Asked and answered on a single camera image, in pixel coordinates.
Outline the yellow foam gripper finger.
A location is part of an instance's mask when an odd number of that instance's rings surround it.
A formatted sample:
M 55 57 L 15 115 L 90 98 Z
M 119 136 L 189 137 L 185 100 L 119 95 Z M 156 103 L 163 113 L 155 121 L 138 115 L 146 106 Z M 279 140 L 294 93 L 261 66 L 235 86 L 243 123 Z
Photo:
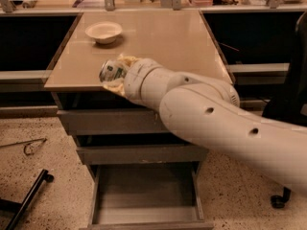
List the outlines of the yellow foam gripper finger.
M 117 59 L 127 67 L 131 67 L 136 61 L 140 60 L 140 57 L 120 55 Z
M 104 81 L 103 88 L 121 97 L 125 96 L 124 80 Z

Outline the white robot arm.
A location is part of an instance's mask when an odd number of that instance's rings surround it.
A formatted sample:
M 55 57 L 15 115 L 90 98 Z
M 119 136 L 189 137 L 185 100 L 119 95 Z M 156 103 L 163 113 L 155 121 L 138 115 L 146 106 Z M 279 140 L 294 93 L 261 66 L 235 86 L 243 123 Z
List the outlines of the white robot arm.
M 242 160 L 307 195 L 306 128 L 245 111 L 231 84 L 137 57 L 105 61 L 99 78 L 103 88 L 158 113 L 176 137 Z

